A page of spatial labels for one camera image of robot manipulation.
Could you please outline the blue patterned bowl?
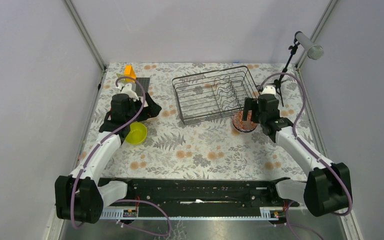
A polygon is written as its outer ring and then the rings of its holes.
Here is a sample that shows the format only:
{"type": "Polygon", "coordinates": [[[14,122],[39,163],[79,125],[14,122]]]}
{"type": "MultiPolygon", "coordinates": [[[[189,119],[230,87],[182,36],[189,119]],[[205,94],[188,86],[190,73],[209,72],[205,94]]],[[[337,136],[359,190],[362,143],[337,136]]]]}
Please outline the blue patterned bowl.
{"type": "Polygon", "coordinates": [[[253,132],[257,128],[258,124],[252,121],[252,111],[250,110],[247,112],[247,117],[245,120],[243,120],[243,113],[243,111],[239,111],[235,115],[233,115],[233,127],[242,133],[253,132]]]}

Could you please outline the yellow plastic bowl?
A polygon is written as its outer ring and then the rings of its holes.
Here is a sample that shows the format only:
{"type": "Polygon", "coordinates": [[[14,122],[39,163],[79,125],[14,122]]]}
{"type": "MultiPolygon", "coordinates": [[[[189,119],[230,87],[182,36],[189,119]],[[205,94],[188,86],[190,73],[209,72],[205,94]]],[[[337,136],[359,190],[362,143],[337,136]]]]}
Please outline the yellow plastic bowl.
{"type": "Polygon", "coordinates": [[[130,125],[130,132],[125,141],[131,145],[140,145],[146,140],[147,135],[147,127],[141,122],[134,122],[130,125]]]}

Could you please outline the wire dish rack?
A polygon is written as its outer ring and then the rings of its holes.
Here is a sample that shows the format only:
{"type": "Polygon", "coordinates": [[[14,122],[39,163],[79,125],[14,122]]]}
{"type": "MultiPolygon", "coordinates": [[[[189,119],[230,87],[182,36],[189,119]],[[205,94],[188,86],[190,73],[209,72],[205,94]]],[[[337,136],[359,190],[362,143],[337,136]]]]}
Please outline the wire dish rack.
{"type": "Polygon", "coordinates": [[[245,65],[175,77],[171,83],[184,125],[233,116],[243,110],[246,98],[258,96],[245,65]]]}

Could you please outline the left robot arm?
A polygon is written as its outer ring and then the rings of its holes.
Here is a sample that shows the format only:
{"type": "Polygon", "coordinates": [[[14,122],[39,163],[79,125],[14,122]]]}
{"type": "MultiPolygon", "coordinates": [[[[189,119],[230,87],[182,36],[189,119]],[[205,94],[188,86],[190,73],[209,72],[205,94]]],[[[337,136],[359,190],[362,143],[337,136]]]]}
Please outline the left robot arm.
{"type": "Polygon", "coordinates": [[[112,96],[94,147],[68,176],[60,175],[55,181],[59,219],[94,224],[103,209],[114,202],[124,206],[134,202],[135,192],[127,183],[111,180],[99,186],[99,181],[107,163],[126,140],[131,125],[155,118],[161,110],[149,93],[145,93],[144,100],[135,100],[126,93],[112,96]]]}

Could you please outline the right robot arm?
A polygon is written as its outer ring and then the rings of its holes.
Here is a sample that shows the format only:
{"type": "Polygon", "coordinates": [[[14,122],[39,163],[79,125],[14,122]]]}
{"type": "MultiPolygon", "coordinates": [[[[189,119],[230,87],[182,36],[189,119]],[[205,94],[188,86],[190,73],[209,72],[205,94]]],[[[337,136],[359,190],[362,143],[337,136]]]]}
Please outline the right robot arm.
{"type": "Polygon", "coordinates": [[[346,216],[353,208],[349,168],[334,163],[303,139],[296,125],[280,115],[279,101],[271,93],[244,100],[242,119],[259,124],[263,133],[283,148],[307,176],[306,182],[281,178],[267,191],[267,201],[273,206],[285,200],[304,204],[315,217],[326,214],[346,216]]]}

